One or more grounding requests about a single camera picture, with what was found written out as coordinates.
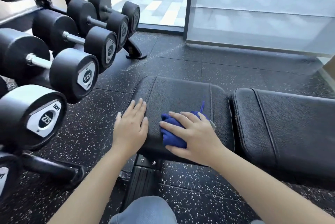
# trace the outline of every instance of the blue cloth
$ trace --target blue cloth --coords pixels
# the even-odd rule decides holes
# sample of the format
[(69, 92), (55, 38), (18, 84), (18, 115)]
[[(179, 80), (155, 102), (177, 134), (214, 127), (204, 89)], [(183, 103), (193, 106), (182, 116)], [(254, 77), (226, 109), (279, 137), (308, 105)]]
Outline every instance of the blue cloth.
[[(198, 118), (198, 112), (202, 113), (203, 109), (205, 106), (205, 102), (202, 102), (202, 106), (200, 111), (191, 111), (192, 114), (196, 115)], [(171, 117), (169, 114), (162, 114), (162, 121), (164, 122), (168, 122), (170, 124), (185, 128), (184, 126), (182, 126), (180, 124), (180, 122), (178, 122), (176, 119), (174, 119), (173, 117)], [(177, 137), (176, 135), (172, 134), (171, 132), (167, 131), (166, 129), (163, 129), (161, 127), (161, 133), (163, 135), (163, 145), (165, 146), (176, 146), (179, 148), (186, 148), (187, 147), (187, 143), (181, 139), (180, 137)]]

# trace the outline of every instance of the speckled black floor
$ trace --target speckled black floor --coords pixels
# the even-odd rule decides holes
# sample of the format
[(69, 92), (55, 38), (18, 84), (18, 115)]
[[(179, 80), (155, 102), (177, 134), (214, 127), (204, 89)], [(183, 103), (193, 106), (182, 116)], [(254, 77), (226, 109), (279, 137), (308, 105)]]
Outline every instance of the speckled black floor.
[[(147, 75), (210, 82), (227, 92), (254, 87), (335, 98), (317, 72), (322, 64), (316, 58), (186, 45), (179, 36), (138, 32), (132, 38), (149, 55), (147, 59), (131, 61), (124, 51), (118, 53), (92, 93), (69, 105), (64, 126), (37, 155), (91, 169), (111, 147), (116, 113), (123, 109), (137, 81)], [(133, 161), (129, 160), (124, 171), (131, 172)], [(179, 223), (246, 224), (258, 218), (234, 188), (209, 168), (165, 161), (162, 174), (159, 193)], [(101, 223), (118, 212), (127, 185), (127, 181), (117, 181)], [(335, 192), (287, 185), (335, 216)], [(26, 172), (14, 195), (1, 206), (0, 223), (45, 223), (69, 194)]]

